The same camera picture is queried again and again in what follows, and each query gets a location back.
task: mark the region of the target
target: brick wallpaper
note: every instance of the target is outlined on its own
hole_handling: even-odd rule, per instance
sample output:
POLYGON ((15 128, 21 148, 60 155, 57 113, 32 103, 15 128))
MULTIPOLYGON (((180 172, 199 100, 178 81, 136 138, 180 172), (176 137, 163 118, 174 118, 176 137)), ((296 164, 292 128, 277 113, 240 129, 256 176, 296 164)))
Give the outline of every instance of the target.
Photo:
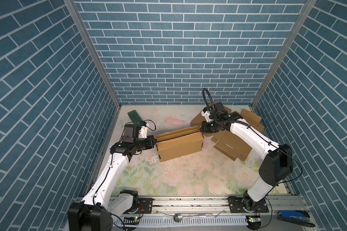
POLYGON ((317 1, 256 111, 303 164, 293 186, 318 228, 347 230, 347 0, 317 1))
POLYGON ((114 112, 62 0, 0 0, 0 231, 63 230, 114 112))
POLYGON ((250 104, 305 0, 77 0, 122 104, 250 104))

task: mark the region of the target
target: spoon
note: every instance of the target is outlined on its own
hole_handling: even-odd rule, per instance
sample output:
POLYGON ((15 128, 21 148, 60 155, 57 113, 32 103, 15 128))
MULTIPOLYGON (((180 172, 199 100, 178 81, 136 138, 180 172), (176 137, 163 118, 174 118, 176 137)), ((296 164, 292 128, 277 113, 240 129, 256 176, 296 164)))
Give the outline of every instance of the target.
POLYGON ((180 222, 182 221, 184 218, 190 218, 190 217, 206 217, 205 213, 201 213, 201 214, 196 214, 196 215, 189 215, 189 216, 183 216, 181 213, 175 213, 175 215, 173 216, 173 220, 175 222, 180 222))

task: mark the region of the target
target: metal spoon handle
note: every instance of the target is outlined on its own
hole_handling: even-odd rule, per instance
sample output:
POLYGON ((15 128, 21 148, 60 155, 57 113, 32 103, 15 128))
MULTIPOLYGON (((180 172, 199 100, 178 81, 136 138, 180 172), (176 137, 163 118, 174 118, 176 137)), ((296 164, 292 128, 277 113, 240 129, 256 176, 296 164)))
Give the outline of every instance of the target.
POLYGON ((206 214, 205 213, 201 213, 201 214, 197 214, 197 215, 184 216, 182 218, 184 219, 184 218, 190 218, 190 217, 206 217, 206 214))

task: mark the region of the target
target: floral tablecloth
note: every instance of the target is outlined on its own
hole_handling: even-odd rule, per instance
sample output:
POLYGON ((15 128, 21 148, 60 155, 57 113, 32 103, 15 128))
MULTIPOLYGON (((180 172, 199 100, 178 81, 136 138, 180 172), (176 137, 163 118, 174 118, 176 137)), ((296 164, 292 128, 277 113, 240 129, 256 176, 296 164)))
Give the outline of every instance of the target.
MULTIPOLYGON (((176 115, 156 106, 144 106, 144 110, 137 111, 143 119, 156 122, 157 131, 150 131, 149 135, 157 135, 188 127, 200 108, 180 107, 180 113, 176 115), (152 115, 152 111, 160 112, 157 116, 145 115, 152 115)), ((123 125, 129 121, 125 114, 121 111, 112 140, 120 137, 123 125)), ((259 177, 260 157, 252 151, 245 162, 240 159, 232 161, 216 150, 214 145, 211 137, 205 137, 202 151, 165 162, 159 161, 155 148, 144 150, 142 154, 133 156, 112 196, 118 195, 123 189, 137 190, 139 195, 243 194, 259 177)), ((271 193, 286 193, 286 189, 280 185, 271 193)))

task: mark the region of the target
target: cardboard box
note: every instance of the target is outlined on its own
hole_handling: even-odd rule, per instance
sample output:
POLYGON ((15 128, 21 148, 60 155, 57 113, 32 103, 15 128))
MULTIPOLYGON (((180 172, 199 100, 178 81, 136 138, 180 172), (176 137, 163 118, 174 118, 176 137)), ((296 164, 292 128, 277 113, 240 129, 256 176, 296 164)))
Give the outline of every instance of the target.
MULTIPOLYGON (((228 113, 231 113, 231 109, 226 108, 226 111, 228 113)), ((255 113, 248 111, 246 109, 243 109, 240 113, 240 115, 256 130, 259 132, 262 132, 264 130, 264 126, 260 124, 261 117, 256 115, 255 113)), ((191 122, 190 125, 197 125, 202 124, 202 121, 205 121, 204 117, 199 113, 191 122)), ((240 137, 237 135, 229 132, 229 131, 220 131, 217 133, 208 133, 204 134, 206 136, 211 136, 212 141, 216 143, 214 148, 221 151, 224 155, 229 157, 232 160, 236 160, 236 158, 239 158, 243 161, 247 159, 250 151, 252 148, 243 141, 240 137)))
POLYGON ((187 127, 155 136, 161 162, 202 150, 203 136, 199 126, 187 127))

